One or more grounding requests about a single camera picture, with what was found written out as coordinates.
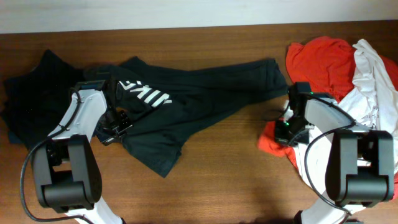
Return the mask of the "black t-shirt white lettering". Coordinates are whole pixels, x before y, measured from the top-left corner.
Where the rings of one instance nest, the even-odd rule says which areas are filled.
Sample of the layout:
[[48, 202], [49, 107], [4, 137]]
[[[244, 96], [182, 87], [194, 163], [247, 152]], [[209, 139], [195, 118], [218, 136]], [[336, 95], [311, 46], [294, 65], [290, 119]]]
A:
[[108, 95], [132, 123], [121, 138], [123, 147], [161, 177], [169, 174], [191, 135], [288, 89], [271, 58], [185, 71], [133, 57], [87, 69], [84, 78], [110, 81]]

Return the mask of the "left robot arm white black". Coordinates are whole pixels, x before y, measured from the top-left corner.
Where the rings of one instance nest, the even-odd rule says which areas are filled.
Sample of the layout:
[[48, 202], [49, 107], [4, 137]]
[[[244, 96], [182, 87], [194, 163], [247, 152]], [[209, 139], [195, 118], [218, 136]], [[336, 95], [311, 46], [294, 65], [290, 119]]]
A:
[[116, 110], [116, 92], [114, 81], [78, 82], [61, 122], [24, 161], [24, 167], [32, 165], [39, 204], [59, 213], [58, 221], [125, 222], [102, 197], [101, 172], [90, 145], [95, 135], [105, 146], [119, 142], [132, 126], [125, 112]]

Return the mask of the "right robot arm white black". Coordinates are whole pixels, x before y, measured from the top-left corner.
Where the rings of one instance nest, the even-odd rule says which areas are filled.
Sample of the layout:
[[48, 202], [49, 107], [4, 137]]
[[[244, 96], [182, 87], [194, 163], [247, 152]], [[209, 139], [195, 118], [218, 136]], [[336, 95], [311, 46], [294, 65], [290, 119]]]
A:
[[358, 123], [327, 93], [314, 93], [309, 83], [289, 87], [291, 117], [275, 125], [275, 140], [283, 146], [307, 144], [303, 166], [310, 175], [311, 148], [321, 138], [331, 146], [326, 157], [325, 191], [313, 182], [317, 201], [294, 216], [294, 223], [349, 223], [361, 208], [388, 202], [394, 196], [393, 137]]

